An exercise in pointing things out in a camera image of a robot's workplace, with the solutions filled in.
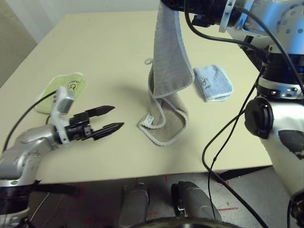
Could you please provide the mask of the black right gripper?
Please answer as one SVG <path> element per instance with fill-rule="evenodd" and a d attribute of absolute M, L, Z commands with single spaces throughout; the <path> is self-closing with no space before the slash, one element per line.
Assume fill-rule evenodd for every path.
<path fill-rule="evenodd" d="M 178 10 L 176 0 L 161 0 L 171 10 Z M 188 12 L 194 14 L 192 25 L 209 27 L 219 25 L 225 9 L 224 0 L 188 0 Z"/>

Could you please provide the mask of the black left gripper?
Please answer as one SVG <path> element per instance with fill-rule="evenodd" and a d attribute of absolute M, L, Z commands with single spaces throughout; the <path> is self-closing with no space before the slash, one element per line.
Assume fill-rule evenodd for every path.
<path fill-rule="evenodd" d="M 93 131 L 90 125 L 90 117 L 104 115 L 113 109 L 115 109 L 114 106 L 103 105 L 75 114 L 69 119 L 69 125 L 66 126 L 66 134 L 69 141 L 86 140 L 89 138 L 93 138 L 96 141 L 118 131 L 124 125 L 123 122 L 105 125 L 97 131 Z"/>

